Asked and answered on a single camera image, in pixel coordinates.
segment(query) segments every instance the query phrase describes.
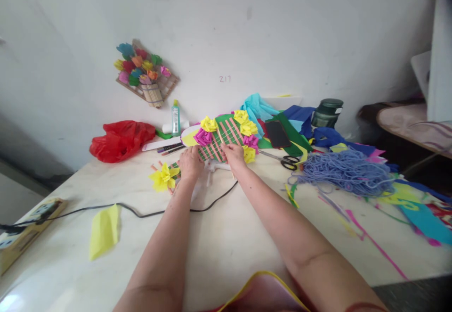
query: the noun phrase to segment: plastic bag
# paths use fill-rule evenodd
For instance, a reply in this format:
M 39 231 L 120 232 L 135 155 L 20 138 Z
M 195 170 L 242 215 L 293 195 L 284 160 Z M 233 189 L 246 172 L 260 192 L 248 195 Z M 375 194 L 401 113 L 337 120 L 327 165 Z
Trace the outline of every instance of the plastic bag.
M 105 124 L 104 130 L 106 135 L 93 138 L 89 152 L 110 164 L 130 158 L 155 136 L 154 126 L 133 120 Z

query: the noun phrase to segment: paper flower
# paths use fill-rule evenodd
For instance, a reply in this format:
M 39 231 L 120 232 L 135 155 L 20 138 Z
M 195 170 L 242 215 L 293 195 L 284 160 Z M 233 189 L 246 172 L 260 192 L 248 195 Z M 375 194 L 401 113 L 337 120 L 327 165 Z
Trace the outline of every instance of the paper flower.
M 122 66 L 123 61 L 122 60 L 116 60 L 116 62 L 114 63 L 114 66 L 116 67 L 117 70 L 124 70 L 124 67 Z
M 143 71 L 139 68 L 135 68 L 130 74 L 138 79 L 140 75 L 143 74 Z
M 154 64 L 154 66 L 161 65 L 161 63 L 163 62 L 160 56 L 154 54 L 152 54 L 151 56 L 151 61 Z
M 258 127 L 256 126 L 256 124 L 253 121 L 248 120 L 240 125 L 240 133 L 242 133 L 246 136 L 250 136 L 252 134 L 257 134 Z
M 141 68 L 143 68 L 146 71 L 150 71 L 152 70 L 152 63 L 150 63 L 148 60 L 144 60 L 143 63 L 141 64 Z
M 249 121 L 248 112 L 247 111 L 234 111 L 234 120 L 236 120 L 239 124 L 243 124 Z
M 157 80 L 157 78 L 159 77 L 157 72 L 154 72 L 152 70 L 147 71 L 147 75 L 149 76 L 149 79 L 151 80 Z
M 169 169 L 168 165 L 164 163 L 161 167 L 161 171 L 156 171 L 149 175 L 149 178 L 154 181 L 152 188 L 156 192 L 164 192 L 168 188 L 175 188 L 176 180 L 173 179 L 173 176 L 178 175 L 179 172 L 179 167 Z
M 194 139 L 200 146 L 207 146 L 212 142 L 212 133 L 200 128 L 194 136 Z
M 130 43 L 121 43 L 118 47 L 116 47 L 119 52 L 121 52 L 124 55 L 132 56 L 135 55 L 135 52 L 133 51 L 133 47 Z
M 138 78 L 129 75 L 129 85 L 130 86 L 138 86 L 140 84 L 140 81 L 138 81 Z
M 152 84 L 151 79 L 149 79 L 149 76 L 147 76 L 146 74 L 141 74 L 140 75 L 140 82 L 142 84 Z
M 141 56 L 143 60 L 146 60 L 147 52 L 144 49 L 137 48 L 135 49 L 135 52 L 137 53 L 138 56 Z
M 160 72 L 161 72 L 161 74 L 163 76 L 166 76 L 166 77 L 170 77 L 171 76 L 170 70 L 167 67 L 165 67 L 165 66 L 161 66 L 160 67 Z
M 139 55 L 135 56 L 132 58 L 132 62 L 135 64 L 135 66 L 141 67 L 141 64 L 143 63 L 143 58 Z
M 213 118 L 212 120 L 206 116 L 202 121 L 201 121 L 201 128 L 204 129 L 207 132 L 210 131 L 217 131 L 218 129 L 218 124 L 215 121 L 215 118 Z
M 256 156 L 256 150 L 254 148 L 243 146 L 243 157 L 247 164 L 254 162 L 254 157 Z
M 131 73 L 135 69 L 135 64 L 132 61 L 123 61 L 122 66 L 127 73 Z
M 122 83 L 129 83 L 129 74 L 127 74 L 126 71 L 122 71 L 119 73 L 119 77 L 118 77 L 119 81 L 121 81 Z
M 243 143 L 247 145 L 248 147 L 254 148 L 256 151 L 258 150 L 258 142 L 259 138 L 257 135 L 250 135 L 250 136 L 244 136 L 243 137 Z

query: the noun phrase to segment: smartphone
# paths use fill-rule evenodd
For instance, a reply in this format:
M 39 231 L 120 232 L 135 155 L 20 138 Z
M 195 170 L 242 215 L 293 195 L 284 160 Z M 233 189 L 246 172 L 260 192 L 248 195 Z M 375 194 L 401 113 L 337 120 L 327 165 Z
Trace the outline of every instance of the smartphone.
M 267 130 L 267 135 L 273 148 L 283 148 L 291 145 L 291 141 L 289 140 L 281 121 L 269 121 L 265 123 L 265 129 Z

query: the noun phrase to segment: black scissors handle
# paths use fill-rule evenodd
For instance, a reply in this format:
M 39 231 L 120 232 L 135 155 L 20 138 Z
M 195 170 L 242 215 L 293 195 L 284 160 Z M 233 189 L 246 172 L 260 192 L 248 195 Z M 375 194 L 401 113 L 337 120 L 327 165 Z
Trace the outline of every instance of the black scissors handle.
M 284 160 L 281 160 L 281 165 L 283 165 L 284 168 L 291 170 L 291 171 L 296 171 L 297 170 L 297 165 L 296 163 L 299 162 L 300 160 L 294 156 L 283 156 Z

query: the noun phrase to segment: power strip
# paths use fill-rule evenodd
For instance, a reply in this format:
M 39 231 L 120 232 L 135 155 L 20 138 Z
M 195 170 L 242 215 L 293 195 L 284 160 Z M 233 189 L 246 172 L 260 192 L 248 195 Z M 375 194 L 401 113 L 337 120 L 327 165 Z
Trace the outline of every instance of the power strip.
M 55 218 L 60 215 L 66 206 L 66 200 L 60 198 L 50 199 L 19 221 L 29 222 L 28 225 L 23 225 L 26 228 L 21 233 L 3 233 L 0 235 L 0 275 L 3 275 L 11 267 L 53 220 L 37 224 L 34 222 L 41 219 Z

